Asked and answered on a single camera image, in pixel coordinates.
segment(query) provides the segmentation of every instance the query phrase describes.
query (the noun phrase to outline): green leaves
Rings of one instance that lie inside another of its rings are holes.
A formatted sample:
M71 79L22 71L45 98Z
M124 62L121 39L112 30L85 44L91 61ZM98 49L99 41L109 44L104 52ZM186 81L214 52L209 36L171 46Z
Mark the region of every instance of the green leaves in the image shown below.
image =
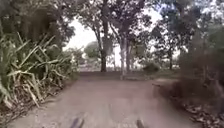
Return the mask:
M14 104L31 99L39 106L49 88L63 86L62 81L73 71L72 58L55 52L58 48L51 45L52 40L32 46L20 36L0 39L0 104L12 109Z

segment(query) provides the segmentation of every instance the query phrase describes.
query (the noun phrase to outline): bush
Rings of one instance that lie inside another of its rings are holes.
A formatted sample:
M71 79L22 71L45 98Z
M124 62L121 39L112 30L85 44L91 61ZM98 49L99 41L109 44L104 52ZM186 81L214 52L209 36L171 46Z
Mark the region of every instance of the bush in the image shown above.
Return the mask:
M143 67L143 71L146 73L155 73L159 71L159 67L154 64L154 63L147 63L144 67Z
M0 112L2 106L13 109L30 102L38 105L52 88L62 88L63 80L73 74L71 56L65 56L50 42L36 43L23 41L18 36L2 36Z

